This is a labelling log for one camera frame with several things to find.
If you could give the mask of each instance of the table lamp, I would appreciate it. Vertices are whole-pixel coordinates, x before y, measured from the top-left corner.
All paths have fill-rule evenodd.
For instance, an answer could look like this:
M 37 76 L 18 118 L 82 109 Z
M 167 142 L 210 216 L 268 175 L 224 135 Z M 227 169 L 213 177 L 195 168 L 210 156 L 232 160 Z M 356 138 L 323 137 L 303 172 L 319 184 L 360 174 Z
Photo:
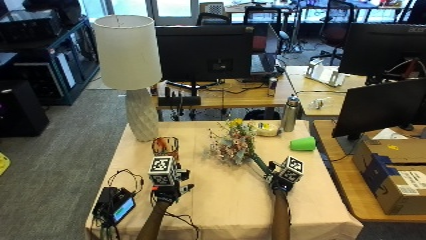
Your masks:
M 138 141 L 158 135 L 158 115 L 147 89 L 162 77 L 154 21 L 109 15 L 95 19 L 94 34 L 103 84 L 126 90 L 126 118 Z

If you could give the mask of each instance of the black monitor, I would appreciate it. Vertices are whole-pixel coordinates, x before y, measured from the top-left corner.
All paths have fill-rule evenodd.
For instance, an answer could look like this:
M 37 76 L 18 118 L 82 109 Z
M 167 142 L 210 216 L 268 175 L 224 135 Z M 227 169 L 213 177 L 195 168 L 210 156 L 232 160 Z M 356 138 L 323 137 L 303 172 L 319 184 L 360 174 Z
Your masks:
M 367 76 L 366 85 L 424 77 L 424 43 L 424 25 L 352 23 L 338 71 Z
M 197 82 L 250 77 L 252 28 L 246 26 L 157 26 L 162 79 Z
M 356 143 L 360 133 L 420 120 L 424 96 L 426 78 L 348 89 L 331 133 L 344 152 L 352 150 L 351 142 Z

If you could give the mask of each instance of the yellow object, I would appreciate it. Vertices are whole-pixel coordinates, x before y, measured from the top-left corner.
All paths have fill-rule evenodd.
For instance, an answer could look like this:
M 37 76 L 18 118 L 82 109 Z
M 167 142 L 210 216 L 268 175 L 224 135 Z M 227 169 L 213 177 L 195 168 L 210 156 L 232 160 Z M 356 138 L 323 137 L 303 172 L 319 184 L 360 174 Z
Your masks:
M 274 124 L 258 123 L 254 127 L 256 136 L 274 137 L 278 135 L 278 127 Z
M 0 176 L 10 165 L 10 160 L 0 153 Z

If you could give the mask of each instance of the green cup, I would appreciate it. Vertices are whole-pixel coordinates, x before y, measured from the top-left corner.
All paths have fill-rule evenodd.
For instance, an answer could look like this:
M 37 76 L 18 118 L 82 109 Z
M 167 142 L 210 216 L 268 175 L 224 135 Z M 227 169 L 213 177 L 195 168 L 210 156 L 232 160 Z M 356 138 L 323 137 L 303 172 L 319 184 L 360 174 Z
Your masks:
M 292 151 L 311 151 L 315 149 L 315 138 L 306 137 L 290 141 L 290 149 Z

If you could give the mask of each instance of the electronic device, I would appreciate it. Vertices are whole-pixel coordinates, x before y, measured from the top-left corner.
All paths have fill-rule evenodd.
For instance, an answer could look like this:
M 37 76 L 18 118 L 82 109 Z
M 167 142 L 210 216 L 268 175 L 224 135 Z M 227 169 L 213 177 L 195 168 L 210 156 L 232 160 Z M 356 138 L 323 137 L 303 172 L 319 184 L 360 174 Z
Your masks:
M 134 208 L 133 194 L 125 188 L 103 187 L 91 214 L 103 227 L 115 226 Z
M 158 106 L 197 106 L 201 105 L 199 97 L 158 97 Z
M 251 75 L 266 75 L 275 70 L 275 59 L 278 50 L 278 35 L 268 23 L 264 25 L 255 24 L 255 27 L 266 28 L 266 40 L 264 40 L 264 51 L 260 53 L 252 53 L 251 55 Z
M 367 76 L 366 85 L 424 77 L 424 42 L 424 25 L 352 23 L 338 72 Z
M 63 96 L 59 81 L 47 62 L 15 62 L 13 63 L 13 72 L 15 79 L 29 82 L 41 101 L 43 99 L 59 99 Z
M 155 156 L 153 158 L 147 175 L 157 200 L 161 199 L 173 203 L 185 193 L 190 192 L 194 184 L 181 186 L 181 181 L 189 179 L 189 173 L 187 169 L 181 169 L 181 165 L 174 161 L 173 156 Z
M 250 77 L 251 27 L 157 26 L 155 35 L 162 79 L 190 82 L 191 96 L 205 87 L 197 82 L 217 84 L 218 79 Z
M 360 133 L 411 123 L 424 111 L 424 96 L 426 78 L 348 89 L 331 133 L 344 152 L 354 150 Z
M 0 137 L 33 137 L 49 119 L 26 81 L 0 81 Z
M 0 36 L 8 44 L 54 38 L 59 32 L 58 15 L 51 9 L 35 12 L 13 10 L 0 18 Z
M 252 157 L 252 161 L 264 173 L 263 178 L 266 182 L 268 184 L 276 182 L 282 190 L 288 192 L 292 189 L 294 183 L 303 176 L 303 162 L 292 156 L 287 156 L 280 164 L 275 161 L 268 161 L 268 166 L 266 166 L 256 155 Z
M 23 0 L 22 7 L 27 11 L 55 9 L 63 25 L 74 25 L 81 17 L 78 0 Z

